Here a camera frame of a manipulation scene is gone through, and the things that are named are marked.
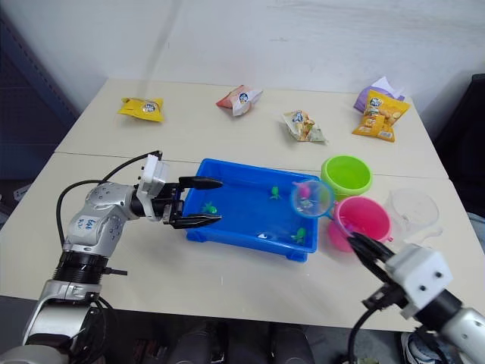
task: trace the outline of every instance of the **black cable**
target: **black cable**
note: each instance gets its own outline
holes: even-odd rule
[[[83,359],[74,359],[73,364],[92,364],[95,362],[106,350],[106,332],[108,331],[108,319],[106,318],[105,309],[101,306],[99,301],[95,301],[96,307],[99,310],[99,313],[102,315],[103,320],[103,337],[102,341],[99,344],[98,348],[93,348],[91,353],[85,356]],[[97,337],[94,337],[91,344],[94,344],[97,340]]]
[[[134,162],[137,162],[137,161],[140,161],[142,159],[147,158],[149,156],[149,154],[159,156],[160,152],[158,150],[154,150],[153,152],[150,152],[150,153],[141,154],[141,155],[139,155],[135,158],[130,159],[129,161],[124,162],[121,165],[118,165],[113,171],[106,174],[106,176],[102,179],[102,182],[100,184],[107,182],[111,177],[113,177],[117,172],[119,172],[121,169],[125,168],[126,166],[131,165]]]
[[[361,318],[355,323],[354,327],[350,331],[349,335],[349,343],[347,347],[347,355],[349,356],[349,364],[357,364],[357,361],[355,360],[355,338],[357,337],[357,333],[362,327],[362,325],[368,320],[369,317],[372,316],[374,312],[377,311],[377,307],[373,307],[372,309],[369,309],[364,313],[364,315],[361,316]]]
[[[58,226],[59,232],[59,239],[61,240],[61,246],[64,245],[64,231],[62,230],[62,221],[61,221],[61,207],[62,207],[62,200],[64,196],[71,191],[73,188],[81,186],[83,184],[103,184],[103,180],[82,180],[80,182],[76,182],[75,184],[71,184],[70,186],[66,187],[64,191],[61,192],[58,198],[58,204],[55,207],[55,220]]]
[[[101,301],[101,303],[102,303],[103,305],[105,305],[107,308],[109,308],[109,309],[114,309],[114,308],[113,308],[113,306],[112,306],[112,305],[110,305],[110,304],[109,304],[109,302],[108,302],[107,300],[105,300],[103,297],[99,296],[99,297],[98,297],[98,300],[100,300],[100,301]]]

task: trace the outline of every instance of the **transparent measuring cup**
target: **transparent measuring cup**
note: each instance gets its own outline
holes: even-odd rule
[[[391,217],[393,238],[405,243],[420,243],[443,232],[437,204],[426,193],[411,188],[390,191],[384,205]]]

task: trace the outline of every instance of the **pink bowl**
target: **pink bowl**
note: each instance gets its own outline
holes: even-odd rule
[[[385,243],[391,241],[391,220],[386,210],[377,202],[363,196],[351,196],[337,202],[333,221],[328,226],[332,244],[343,252],[351,252],[347,237],[352,232],[362,233]]]

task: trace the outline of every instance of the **white wall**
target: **white wall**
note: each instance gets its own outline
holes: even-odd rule
[[[358,92],[385,74],[433,136],[471,75],[485,72],[481,0],[1,5],[79,110],[107,77]]]

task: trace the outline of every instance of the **green toy fish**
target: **green toy fish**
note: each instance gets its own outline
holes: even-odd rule
[[[271,188],[271,197],[270,197],[270,199],[281,199],[280,189],[278,188],[278,186],[273,186]]]
[[[298,245],[303,245],[305,244],[305,238],[306,238],[306,229],[304,227],[301,227],[300,229],[297,230],[296,235],[292,235],[291,238],[297,243]]]
[[[204,207],[202,207],[202,213],[208,213],[211,215],[217,214],[217,209],[212,205],[212,201],[207,202]]]

